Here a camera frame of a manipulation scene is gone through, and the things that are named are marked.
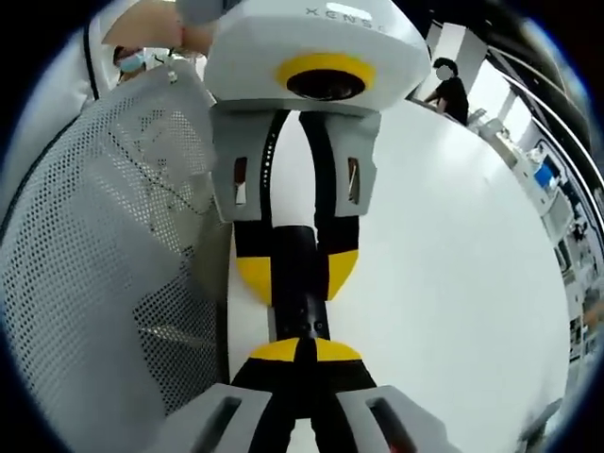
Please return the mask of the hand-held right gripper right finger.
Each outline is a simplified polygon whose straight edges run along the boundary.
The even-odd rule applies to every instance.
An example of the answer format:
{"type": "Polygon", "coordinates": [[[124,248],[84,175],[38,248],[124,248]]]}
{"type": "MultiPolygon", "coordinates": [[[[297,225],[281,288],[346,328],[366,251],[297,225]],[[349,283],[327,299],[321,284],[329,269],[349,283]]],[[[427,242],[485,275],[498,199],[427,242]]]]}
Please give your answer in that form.
{"type": "Polygon", "coordinates": [[[443,421],[391,385],[378,385],[346,344],[314,341],[310,423],[321,452],[455,452],[443,421]]]}

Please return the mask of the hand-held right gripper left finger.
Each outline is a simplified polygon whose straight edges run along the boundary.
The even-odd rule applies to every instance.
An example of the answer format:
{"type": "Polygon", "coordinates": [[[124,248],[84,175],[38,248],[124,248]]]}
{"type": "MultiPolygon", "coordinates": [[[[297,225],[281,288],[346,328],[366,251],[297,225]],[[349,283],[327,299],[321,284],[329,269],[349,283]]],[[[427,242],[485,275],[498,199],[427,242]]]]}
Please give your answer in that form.
{"type": "Polygon", "coordinates": [[[172,413],[157,452],[285,452],[296,422],[307,417],[300,352],[290,338],[250,354],[229,384],[215,384],[172,413]]]}

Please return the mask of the person's left hand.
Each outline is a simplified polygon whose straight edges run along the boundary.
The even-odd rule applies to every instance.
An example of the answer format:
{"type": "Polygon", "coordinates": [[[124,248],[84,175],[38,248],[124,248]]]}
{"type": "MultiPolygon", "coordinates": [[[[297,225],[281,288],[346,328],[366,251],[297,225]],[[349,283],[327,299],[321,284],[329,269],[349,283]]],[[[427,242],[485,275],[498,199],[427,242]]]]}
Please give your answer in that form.
{"type": "Polygon", "coordinates": [[[103,44],[180,49],[206,56],[216,28],[216,21],[185,25],[172,3],[141,2],[116,20],[105,35],[103,44]]]}

